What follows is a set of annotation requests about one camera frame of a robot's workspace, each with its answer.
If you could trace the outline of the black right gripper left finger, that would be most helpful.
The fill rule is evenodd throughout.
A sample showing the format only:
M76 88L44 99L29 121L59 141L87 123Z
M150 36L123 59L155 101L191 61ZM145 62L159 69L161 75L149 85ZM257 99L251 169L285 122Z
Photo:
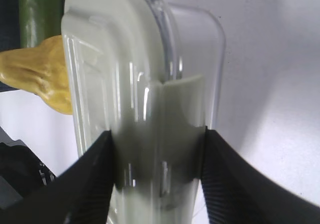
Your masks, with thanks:
M2 143L1 223L106 223L114 185L111 137L103 132L58 177L27 146Z

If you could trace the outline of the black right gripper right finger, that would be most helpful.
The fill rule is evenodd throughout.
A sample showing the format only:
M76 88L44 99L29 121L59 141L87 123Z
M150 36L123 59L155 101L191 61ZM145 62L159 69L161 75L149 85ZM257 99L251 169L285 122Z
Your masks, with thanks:
M261 174L205 130L201 185L209 223L319 223L319 207Z

